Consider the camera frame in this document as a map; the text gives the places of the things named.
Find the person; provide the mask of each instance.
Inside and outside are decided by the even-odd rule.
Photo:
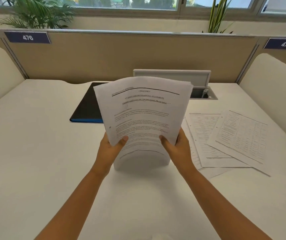
[[[117,145],[112,146],[105,133],[91,170],[35,240],[76,240],[78,238],[100,185],[127,140],[128,137],[124,136]],[[225,199],[195,168],[191,159],[189,141],[182,128],[175,145],[163,136],[160,136],[160,140],[221,239],[271,239]]]

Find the blue sign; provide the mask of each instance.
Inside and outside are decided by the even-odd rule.
[[[47,32],[5,31],[4,33],[11,43],[51,44]]]
[[[270,38],[264,46],[264,49],[286,50],[286,39]]]

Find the forearm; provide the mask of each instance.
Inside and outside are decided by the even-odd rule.
[[[90,171],[35,240],[76,240],[103,179]]]
[[[182,176],[221,239],[270,239],[196,169]]]

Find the black folder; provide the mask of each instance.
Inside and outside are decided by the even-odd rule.
[[[93,87],[106,82],[93,82],[70,118],[71,122],[103,123]]]

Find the desk surface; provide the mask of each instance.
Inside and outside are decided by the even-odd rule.
[[[235,83],[210,83],[218,100],[188,111],[232,109],[269,124],[271,177],[234,169],[212,184],[274,240],[286,239],[286,134]],[[71,123],[90,83],[26,80],[0,99],[0,239],[33,239],[89,171],[102,124]],[[79,239],[219,239],[172,162],[141,175],[111,169]]]

